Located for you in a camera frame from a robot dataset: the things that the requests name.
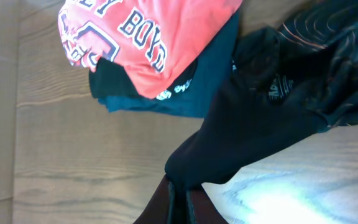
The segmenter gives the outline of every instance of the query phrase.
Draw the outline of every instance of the wooden floor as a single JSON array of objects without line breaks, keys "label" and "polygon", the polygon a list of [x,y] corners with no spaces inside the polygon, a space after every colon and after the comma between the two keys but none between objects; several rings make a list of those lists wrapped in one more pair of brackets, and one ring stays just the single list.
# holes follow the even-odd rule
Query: wooden floor
[{"label": "wooden floor", "polygon": [[[305,0],[251,0],[242,33],[276,25]],[[86,69],[66,60],[62,0],[22,0],[13,224],[132,223],[168,156],[201,120],[108,114],[90,97]],[[230,223],[358,224],[358,126],[312,136],[205,184]]]}]

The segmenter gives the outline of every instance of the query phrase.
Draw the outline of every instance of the blue fabric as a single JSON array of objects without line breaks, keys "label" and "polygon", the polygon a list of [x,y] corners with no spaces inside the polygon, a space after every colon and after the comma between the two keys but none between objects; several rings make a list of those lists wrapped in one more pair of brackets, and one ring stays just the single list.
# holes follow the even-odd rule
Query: blue fabric
[{"label": "blue fabric", "polygon": [[108,96],[99,98],[109,112],[118,110],[153,111],[175,116],[204,118],[216,90],[232,72],[232,53],[239,27],[239,13],[236,12],[216,34],[198,57],[196,73],[189,88],[175,98],[150,100]]}]

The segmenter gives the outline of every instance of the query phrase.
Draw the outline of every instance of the wooden table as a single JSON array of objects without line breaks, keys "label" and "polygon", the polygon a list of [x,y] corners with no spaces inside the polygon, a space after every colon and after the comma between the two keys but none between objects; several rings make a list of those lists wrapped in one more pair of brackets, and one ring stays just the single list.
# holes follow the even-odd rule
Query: wooden table
[{"label": "wooden table", "polygon": [[[302,2],[251,0],[241,32],[277,24]],[[64,56],[63,3],[21,5],[13,223],[132,223],[168,156],[202,120],[108,114],[90,97],[87,70]],[[230,223],[358,223],[358,126],[312,136],[204,187]]]}]

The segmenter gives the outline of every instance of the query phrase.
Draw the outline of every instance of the pink fabric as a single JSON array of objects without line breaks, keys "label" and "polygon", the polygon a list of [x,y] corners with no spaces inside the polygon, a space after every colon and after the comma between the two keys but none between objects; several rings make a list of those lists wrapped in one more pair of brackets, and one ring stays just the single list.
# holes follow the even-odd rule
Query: pink fabric
[{"label": "pink fabric", "polygon": [[72,65],[122,65],[155,98],[201,53],[242,0],[66,0],[58,26]]}]

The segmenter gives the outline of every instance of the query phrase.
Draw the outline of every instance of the pink shirt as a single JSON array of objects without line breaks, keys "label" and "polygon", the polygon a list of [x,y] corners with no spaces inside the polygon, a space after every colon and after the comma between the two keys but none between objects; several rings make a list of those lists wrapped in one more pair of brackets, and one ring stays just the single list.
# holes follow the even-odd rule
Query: pink shirt
[{"label": "pink shirt", "polygon": [[242,0],[66,0],[58,16],[72,65],[122,65],[155,98],[199,56]]}]

